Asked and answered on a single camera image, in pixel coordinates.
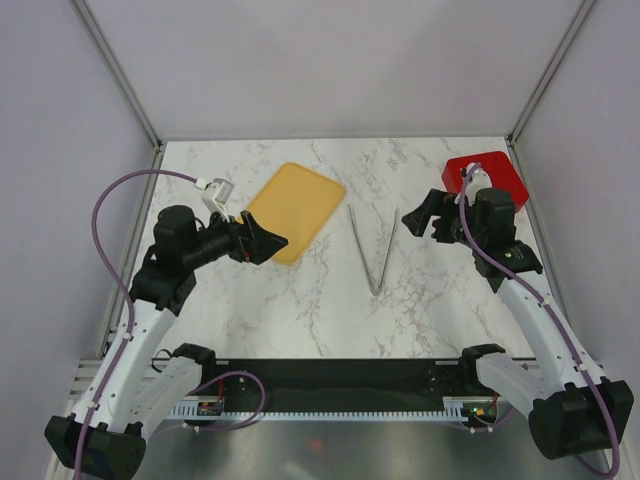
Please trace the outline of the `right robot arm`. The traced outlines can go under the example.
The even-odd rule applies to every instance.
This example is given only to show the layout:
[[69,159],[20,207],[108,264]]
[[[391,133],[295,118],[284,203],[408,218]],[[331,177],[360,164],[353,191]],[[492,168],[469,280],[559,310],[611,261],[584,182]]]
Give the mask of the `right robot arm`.
[[415,237],[434,229],[439,243],[469,247],[478,273],[507,306],[537,361],[534,376],[503,348],[470,347],[471,361],[457,369],[469,394],[499,393],[528,422],[538,450],[548,459],[619,446],[634,403],[623,380],[611,381],[584,350],[561,315],[543,267],[516,237],[516,208],[510,194],[483,188],[472,201],[436,189],[402,218]]

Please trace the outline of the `red box lid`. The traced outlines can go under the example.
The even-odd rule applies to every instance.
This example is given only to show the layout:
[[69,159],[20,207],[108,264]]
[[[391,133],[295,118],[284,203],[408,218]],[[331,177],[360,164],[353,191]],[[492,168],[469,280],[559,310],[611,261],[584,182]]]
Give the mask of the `red box lid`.
[[515,204],[516,212],[520,212],[527,200],[529,192],[506,153],[492,151],[449,159],[441,175],[448,192],[459,193],[462,188],[462,170],[472,163],[479,163],[488,174],[494,187],[508,191]]

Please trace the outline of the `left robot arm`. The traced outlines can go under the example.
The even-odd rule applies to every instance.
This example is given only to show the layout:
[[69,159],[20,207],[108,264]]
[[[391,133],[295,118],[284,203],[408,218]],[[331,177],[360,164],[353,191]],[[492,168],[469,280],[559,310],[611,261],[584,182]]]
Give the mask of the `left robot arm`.
[[163,209],[153,235],[129,291],[128,319],[71,413],[52,417],[45,428],[46,440],[75,478],[132,478],[171,409],[192,392],[216,388],[219,372],[209,363],[215,354],[194,344],[178,347],[154,380],[142,382],[196,286],[196,270],[224,256],[260,265],[288,244],[248,211],[240,220],[214,213],[200,229],[193,210],[184,205]]

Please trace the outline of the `metal tongs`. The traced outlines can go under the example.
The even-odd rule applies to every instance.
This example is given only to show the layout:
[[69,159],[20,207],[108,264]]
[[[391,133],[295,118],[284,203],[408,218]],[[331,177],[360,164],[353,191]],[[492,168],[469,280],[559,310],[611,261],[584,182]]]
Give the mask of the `metal tongs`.
[[356,209],[351,203],[347,204],[347,214],[368,290],[373,297],[378,297],[386,284],[399,224],[399,209],[394,209],[391,222],[383,223],[378,233],[372,226],[360,228]]

